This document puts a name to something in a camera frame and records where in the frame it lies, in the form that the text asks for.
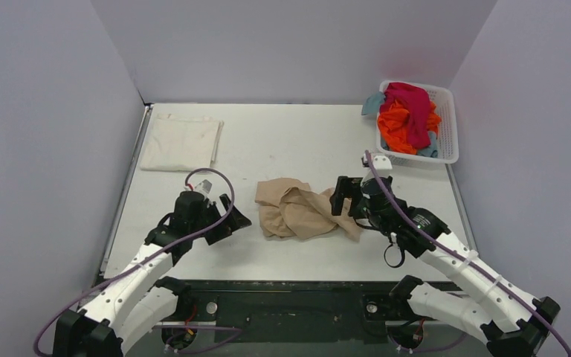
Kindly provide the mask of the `folded cream t shirt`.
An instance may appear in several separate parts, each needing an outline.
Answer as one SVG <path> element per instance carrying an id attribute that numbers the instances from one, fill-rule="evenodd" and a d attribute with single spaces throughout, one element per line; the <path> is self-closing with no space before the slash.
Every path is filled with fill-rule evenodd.
<path id="1" fill-rule="evenodd" d="M 140 168 L 145 171 L 190 172 L 216 161 L 224 122 L 211 117 L 160 116 L 146 134 Z"/>

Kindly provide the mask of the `tan beige t shirt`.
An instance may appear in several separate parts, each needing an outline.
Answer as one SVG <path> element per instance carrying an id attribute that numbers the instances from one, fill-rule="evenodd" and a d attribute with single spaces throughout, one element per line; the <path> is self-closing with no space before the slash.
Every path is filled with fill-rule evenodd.
<path id="1" fill-rule="evenodd" d="M 362 229 L 348 216 L 351 201 L 339 215 L 332 215 L 330 196 L 335 188 L 321 193 L 295 178 L 276 178 L 257 183 L 255 203 L 259 205 L 259 226 L 265 237 L 308 240 L 337 229 L 359 242 Z"/>

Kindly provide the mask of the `magenta red cloth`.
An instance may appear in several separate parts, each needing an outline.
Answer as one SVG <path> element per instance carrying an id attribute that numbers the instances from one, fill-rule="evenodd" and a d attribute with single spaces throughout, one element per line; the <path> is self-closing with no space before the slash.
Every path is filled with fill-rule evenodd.
<path id="1" fill-rule="evenodd" d="M 428 93 L 419 87 L 402 82 L 391 82 L 384 90 L 386 102 L 400 100 L 410 111 L 411 123 L 409 142 L 415 147 L 425 147 L 429 144 L 425 129 L 425 118 L 429 112 L 430 98 Z"/>

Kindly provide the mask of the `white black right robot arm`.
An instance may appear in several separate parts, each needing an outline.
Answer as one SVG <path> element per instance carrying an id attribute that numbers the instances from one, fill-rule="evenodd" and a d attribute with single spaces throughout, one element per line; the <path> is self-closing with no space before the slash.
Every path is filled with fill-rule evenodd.
<path id="1" fill-rule="evenodd" d="M 555 300 L 535 297 L 503 278 L 430 211 L 391 199 L 391 183 L 391 178 L 338 177 L 329 199 L 332 215 L 351 199 L 349 216 L 367 219 L 403 257 L 428 264 L 465 293 L 459 297 L 407 275 L 389 293 L 395 316 L 446 323 L 483 342 L 493 356 L 536 356 L 550 335 L 561 339 L 554 328 L 561 311 Z"/>

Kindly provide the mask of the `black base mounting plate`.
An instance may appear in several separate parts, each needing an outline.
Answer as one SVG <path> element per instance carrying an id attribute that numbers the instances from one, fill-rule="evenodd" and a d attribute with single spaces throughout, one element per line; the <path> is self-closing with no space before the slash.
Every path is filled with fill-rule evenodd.
<path id="1" fill-rule="evenodd" d="M 214 341 L 233 343 L 384 344 L 390 337 L 418 343 L 423 318 L 395 302 L 394 282 L 176 280 L 178 311 L 156 329 L 163 342 L 188 352 L 200 336 L 185 323 L 218 326 Z"/>

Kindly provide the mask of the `orange cloth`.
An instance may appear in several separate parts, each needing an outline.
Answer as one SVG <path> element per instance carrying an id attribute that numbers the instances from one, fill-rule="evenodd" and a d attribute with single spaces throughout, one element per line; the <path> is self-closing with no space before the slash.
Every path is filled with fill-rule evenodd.
<path id="1" fill-rule="evenodd" d="M 441 117 L 436 113 L 436 104 L 430 102 L 430 113 L 426 121 L 430 145 L 421 149 L 408 143 L 409 111 L 397 100 L 390 108 L 378 115 L 377 124 L 381 133 L 383 149 L 427 158 L 438 158 L 439 124 Z"/>

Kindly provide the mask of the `white perforated plastic basket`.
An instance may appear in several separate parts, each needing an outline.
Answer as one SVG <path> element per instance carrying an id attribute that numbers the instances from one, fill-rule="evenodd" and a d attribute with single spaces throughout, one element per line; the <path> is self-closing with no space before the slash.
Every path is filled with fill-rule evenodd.
<path id="1" fill-rule="evenodd" d="M 380 129 L 375 127 L 375 144 L 379 153 L 391 158 L 394 164 L 406 166 L 428 166 L 432 164 L 453 164 L 459 158 L 459 144 L 457 133 L 457 117 L 454 96 L 449 89 L 423 83 L 407 82 L 412 86 L 424 89 L 432 102 L 436 105 L 435 113 L 442 119 L 437 135 L 438 156 L 428 158 L 420 155 L 408 155 L 385 149 L 385 141 Z"/>

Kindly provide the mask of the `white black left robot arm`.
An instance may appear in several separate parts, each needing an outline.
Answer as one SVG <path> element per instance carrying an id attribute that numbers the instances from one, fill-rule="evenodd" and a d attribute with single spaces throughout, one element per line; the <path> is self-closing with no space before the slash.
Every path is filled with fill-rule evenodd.
<path id="1" fill-rule="evenodd" d="M 51 354 L 124 356 L 160 321 L 192 319 L 197 307 L 190 286 L 168 272 L 195 239 L 213 245 L 251 226 L 228 195 L 219 199 L 224 213 L 201 191 L 180 193 L 173 211 L 147 234 L 128 266 L 96 287 L 97 296 L 84 306 L 59 315 Z"/>

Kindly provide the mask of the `teal blue cloth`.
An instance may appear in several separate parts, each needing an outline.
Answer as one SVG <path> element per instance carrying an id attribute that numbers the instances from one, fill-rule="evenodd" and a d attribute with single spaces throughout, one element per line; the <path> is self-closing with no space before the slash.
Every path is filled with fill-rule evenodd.
<path id="1" fill-rule="evenodd" d="M 377 93 L 375 93 L 375 94 L 373 94 L 367 98 L 364 105 L 362 106 L 361 114 L 362 115 L 372 115 L 372 114 L 378 113 L 378 115 L 379 115 L 382 112 L 388 110 L 394 101 L 396 101 L 396 100 L 393 100 L 391 103 L 387 103 L 385 94 L 383 94 L 382 92 L 377 92 Z M 409 113 L 411 113 L 411 111 L 400 100 L 397 100 L 397 101 L 400 104 L 402 104 L 409 111 Z M 428 130 L 426 128 L 426 121 L 428 119 L 428 115 L 425 118 L 425 129 L 426 129 L 427 133 L 428 133 Z M 407 130 L 408 131 L 408 143 L 409 144 L 411 144 L 411 142 L 409 142 L 409 138 L 411 137 L 411 134 L 409 133 L 410 123 L 411 123 L 411 116 L 409 117 L 409 120 L 408 120 L 408 130 Z"/>

